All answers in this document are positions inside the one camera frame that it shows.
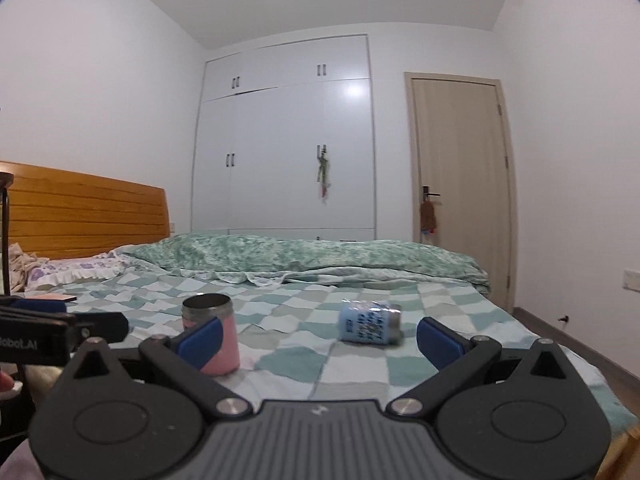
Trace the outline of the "person's hand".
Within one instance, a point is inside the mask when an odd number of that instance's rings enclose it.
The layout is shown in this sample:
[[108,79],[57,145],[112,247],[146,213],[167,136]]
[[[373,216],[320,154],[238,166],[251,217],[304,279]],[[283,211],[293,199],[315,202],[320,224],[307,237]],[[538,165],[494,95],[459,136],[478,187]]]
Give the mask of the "person's hand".
[[25,390],[25,375],[23,370],[16,368],[12,373],[2,368],[0,370],[0,401],[17,398]]

